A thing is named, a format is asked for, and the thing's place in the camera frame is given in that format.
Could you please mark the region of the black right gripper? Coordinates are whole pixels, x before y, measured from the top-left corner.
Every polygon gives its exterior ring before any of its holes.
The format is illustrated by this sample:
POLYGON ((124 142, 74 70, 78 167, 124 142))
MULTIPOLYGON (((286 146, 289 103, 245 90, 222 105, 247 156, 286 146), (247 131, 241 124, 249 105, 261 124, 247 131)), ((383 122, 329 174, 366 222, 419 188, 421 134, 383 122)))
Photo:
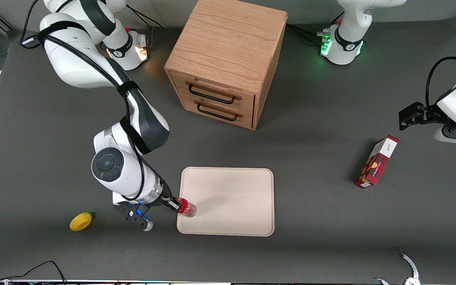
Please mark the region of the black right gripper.
POLYGON ((169 189, 163 189, 158 198, 158 206, 166 206, 175 213, 180 213, 183 205, 182 198, 175 198, 169 189))

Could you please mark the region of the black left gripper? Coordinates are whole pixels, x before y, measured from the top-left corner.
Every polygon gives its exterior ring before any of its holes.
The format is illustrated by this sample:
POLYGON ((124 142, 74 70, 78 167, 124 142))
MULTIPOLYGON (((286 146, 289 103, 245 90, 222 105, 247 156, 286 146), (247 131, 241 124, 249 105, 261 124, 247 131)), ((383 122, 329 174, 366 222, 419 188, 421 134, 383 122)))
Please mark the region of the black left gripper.
POLYGON ((436 105, 423 105, 414 102, 399 112, 399 130, 404 131, 412 125, 446 125, 449 117, 436 105))

